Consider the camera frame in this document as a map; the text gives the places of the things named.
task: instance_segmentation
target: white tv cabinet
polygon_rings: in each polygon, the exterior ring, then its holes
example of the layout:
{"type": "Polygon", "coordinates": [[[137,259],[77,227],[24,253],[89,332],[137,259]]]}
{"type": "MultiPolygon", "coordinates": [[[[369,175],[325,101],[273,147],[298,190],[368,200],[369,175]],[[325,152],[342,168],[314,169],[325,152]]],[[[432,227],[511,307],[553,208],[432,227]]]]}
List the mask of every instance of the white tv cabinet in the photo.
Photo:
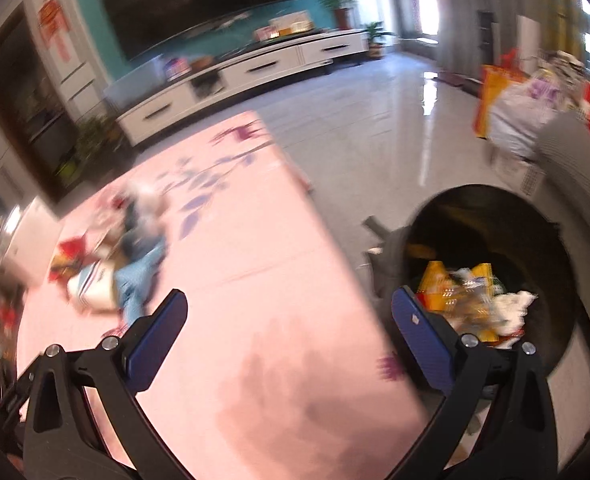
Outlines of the white tv cabinet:
{"type": "Polygon", "coordinates": [[[281,41],[172,82],[117,120],[136,145],[198,110],[248,89],[366,51],[368,37],[363,30],[338,30],[281,41]],[[217,91],[199,97],[196,85],[209,77],[217,81],[217,91]]]}

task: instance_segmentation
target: orange bag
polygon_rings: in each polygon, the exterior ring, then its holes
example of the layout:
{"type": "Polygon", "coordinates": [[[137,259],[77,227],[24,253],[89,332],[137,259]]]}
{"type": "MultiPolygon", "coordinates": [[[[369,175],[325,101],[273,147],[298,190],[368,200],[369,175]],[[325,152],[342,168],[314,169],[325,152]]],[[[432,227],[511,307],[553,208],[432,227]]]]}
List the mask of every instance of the orange bag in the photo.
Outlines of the orange bag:
{"type": "Polygon", "coordinates": [[[486,139],[488,130],[488,112],[499,97],[499,95],[513,83],[523,83],[528,79],[523,73],[498,66],[484,65],[484,82],[482,85],[482,95],[480,96],[480,108],[478,116],[475,118],[475,134],[482,139],[486,139]]]}

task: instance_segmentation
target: metal bolt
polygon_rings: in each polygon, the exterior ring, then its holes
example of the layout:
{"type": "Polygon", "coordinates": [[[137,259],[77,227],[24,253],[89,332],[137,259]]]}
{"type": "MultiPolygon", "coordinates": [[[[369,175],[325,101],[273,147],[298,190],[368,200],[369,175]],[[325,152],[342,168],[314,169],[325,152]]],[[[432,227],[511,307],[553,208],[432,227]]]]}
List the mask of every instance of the metal bolt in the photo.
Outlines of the metal bolt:
{"type": "Polygon", "coordinates": [[[472,334],[464,334],[462,336],[462,344],[466,348],[475,348],[480,343],[480,340],[472,334]]]}
{"type": "Polygon", "coordinates": [[[535,345],[533,343],[522,343],[522,350],[526,355],[533,355],[535,353],[535,345]]]}
{"type": "Polygon", "coordinates": [[[104,350],[113,350],[114,348],[117,348],[119,343],[119,339],[117,339],[114,335],[109,335],[102,341],[102,348],[104,350]]]}
{"type": "Polygon", "coordinates": [[[46,355],[48,357],[54,357],[59,354],[59,345],[50,345],[46,348],[46,355]]]}

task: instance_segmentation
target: glossy floor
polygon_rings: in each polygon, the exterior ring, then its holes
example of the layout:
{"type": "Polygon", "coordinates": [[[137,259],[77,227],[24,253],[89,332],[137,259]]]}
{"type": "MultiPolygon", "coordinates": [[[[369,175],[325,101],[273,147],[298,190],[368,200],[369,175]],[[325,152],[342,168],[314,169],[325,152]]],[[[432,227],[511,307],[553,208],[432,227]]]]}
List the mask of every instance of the glossy floor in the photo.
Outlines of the glossy floor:
{"type": "MultiPolygon", "coordinates": [[[[506,187],[486,161],[486,141],[472,132],[479,101],[437,82],[434,71],[403,54],[342,68],[213,114],[161,140],[139,161],[227,117],[257,111],[312,180],[311,198],[368,293],[362,253],[376,240],[360,225],[367,216],[396,228],[444,189],[506,187]]],[[[565,462],[590,427],[590,361],[578,331],[549,383],[565,462]]],[[[472,441],[467,437],[464,447],[472,441]]]]}

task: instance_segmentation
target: pink tablecloth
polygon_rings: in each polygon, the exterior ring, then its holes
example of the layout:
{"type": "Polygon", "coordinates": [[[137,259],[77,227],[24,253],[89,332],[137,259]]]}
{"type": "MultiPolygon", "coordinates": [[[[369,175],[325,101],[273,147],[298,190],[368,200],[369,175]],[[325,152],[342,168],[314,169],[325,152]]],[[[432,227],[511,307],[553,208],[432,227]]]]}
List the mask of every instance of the pink tablecloth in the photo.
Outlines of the pink tablecloth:
{"type": "MultiPolygon", "coordinates": [[[[410,381],[380,377],[389,348],[377,320],[281,151],[260,122],[245,126],[256,118],[208,128],[116,183],[168,190],[170,247],[150,308],[171,288],[189,300],[137,399],[198,479],[384,478],[424,413],[410,381]]],[[[83,232],[93,203],[63,219],[64,236],[83,232]]],[[[18,369],[54,342],[92,348],[117,323],[76,313],[44,284],[27,298],[18,369]]],[[[111,454],[130,463],[91,403],[111,454]]]]}

